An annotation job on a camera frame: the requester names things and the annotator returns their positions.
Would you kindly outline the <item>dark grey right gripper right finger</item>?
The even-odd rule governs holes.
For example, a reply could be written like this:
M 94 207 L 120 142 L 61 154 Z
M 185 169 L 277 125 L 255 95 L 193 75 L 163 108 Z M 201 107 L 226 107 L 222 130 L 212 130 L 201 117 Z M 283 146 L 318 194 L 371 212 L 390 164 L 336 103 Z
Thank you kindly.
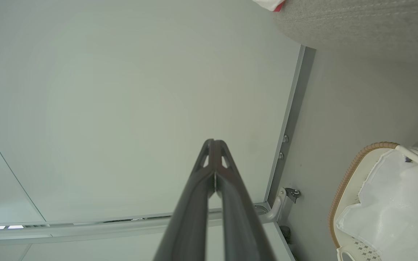
M 222 197 L 225 261 L 275 261 L 227 144 L 215 141 L 216 189 Z

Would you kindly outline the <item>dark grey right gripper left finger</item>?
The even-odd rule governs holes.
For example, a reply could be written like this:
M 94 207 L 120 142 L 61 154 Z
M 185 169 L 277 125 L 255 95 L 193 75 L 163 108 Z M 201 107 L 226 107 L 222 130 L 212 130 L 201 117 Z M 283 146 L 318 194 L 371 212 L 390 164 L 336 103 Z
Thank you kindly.
M 205 261 L 214 139 L 204 142 L 153 261 Z

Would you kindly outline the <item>red and white knit garment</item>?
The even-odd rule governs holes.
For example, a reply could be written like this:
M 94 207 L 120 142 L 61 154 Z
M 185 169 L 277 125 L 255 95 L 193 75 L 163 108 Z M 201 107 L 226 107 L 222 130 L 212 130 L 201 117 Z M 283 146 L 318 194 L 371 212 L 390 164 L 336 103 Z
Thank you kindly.
M 260 7 L 269 10 L 273 13 L 280 12 L 286 0 L 252 0 Z

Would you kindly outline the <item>grey partition caster foot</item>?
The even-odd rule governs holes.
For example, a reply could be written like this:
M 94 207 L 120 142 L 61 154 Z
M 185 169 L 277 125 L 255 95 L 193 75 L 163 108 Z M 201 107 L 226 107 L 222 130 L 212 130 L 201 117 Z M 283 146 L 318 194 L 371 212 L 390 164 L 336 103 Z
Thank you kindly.
M 273 206 L 271 209 L 265 213 L 260 215 L 260 221 L 262 224 L 264 223 L 273 223 L 277 222 L 280 218 L 280 214 L 285 203 L 285 200 L 288 198 L 292 201 L 292 203 L 296 203 L 296 200 L 301 196 L 301 193 L 297 189 L 292 188 L 281 188 L 279 194 L 277 195 L 276 199 L 274 200 Z M 280 232 L 283 235 L 287 244 L 291 244 L 291 230 L 288 226 L 280 226 Z

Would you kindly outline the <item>pale green partition panel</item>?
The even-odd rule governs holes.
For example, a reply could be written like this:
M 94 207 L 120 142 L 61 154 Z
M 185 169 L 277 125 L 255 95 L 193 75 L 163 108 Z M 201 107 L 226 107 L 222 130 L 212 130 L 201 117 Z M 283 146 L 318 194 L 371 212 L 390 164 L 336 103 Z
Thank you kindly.
M 277 225 L 267 223 L 263 227 L 275 260 L 295 261 Z M 26 241 L 24 244 L 3 242 L 0 243 L 0 261 L 153 261 L 164 228 L 151 231 L 83 241 Z M 226 261 L 222 225 L 208 227 L 205 257 L 191 257 L 189 261 Z
M 46 223 L 173 212 L 210 138 L 264 203 L 300 52 L 252 0 L 0 0 L 0 154 Z

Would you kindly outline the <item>grey aluminium partition post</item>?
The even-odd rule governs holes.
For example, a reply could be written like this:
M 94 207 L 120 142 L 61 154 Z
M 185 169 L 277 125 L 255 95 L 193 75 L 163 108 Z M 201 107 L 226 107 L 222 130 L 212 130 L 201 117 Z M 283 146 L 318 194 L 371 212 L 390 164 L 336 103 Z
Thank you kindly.
M 89 241 L 164 233 L 171 216 L 136 221 L 0 230 L 0 245 Z

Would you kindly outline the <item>grey aluminium partition base rail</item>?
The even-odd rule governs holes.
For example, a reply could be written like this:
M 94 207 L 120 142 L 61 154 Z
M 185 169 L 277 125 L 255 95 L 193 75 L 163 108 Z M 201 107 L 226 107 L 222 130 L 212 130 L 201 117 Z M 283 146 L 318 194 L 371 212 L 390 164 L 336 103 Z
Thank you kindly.
M 269 211 L 280 192 L 280 184 L 286 161 L 291 151 L 291 144 L 295 138 L 295 129 L 302 108 L 316 50 L 306 46 L 300 47 L 295 74 L 292 80 L 287 107 L 284 114 L 279 142 L 274 154 L 269 184 L 262 206 Z

